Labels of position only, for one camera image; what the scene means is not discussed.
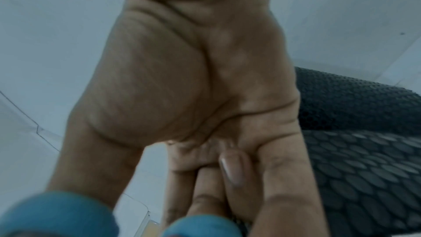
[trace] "honeycomb pattern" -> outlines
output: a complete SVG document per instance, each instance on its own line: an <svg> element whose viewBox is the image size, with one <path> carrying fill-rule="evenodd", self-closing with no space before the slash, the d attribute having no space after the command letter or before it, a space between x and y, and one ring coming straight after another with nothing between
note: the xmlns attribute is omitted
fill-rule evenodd
<svg viewBox="0 0 421 237"><path fill-rule="evenodd" d="M409 90L303 68L296 73L303 129L421 135L421 97Z"/></svg>
<svg viewBox="0 0 421 237"><path fill-rule="evenodd" d="M333 237L421 230L421 138L304 131Z"/></svg>

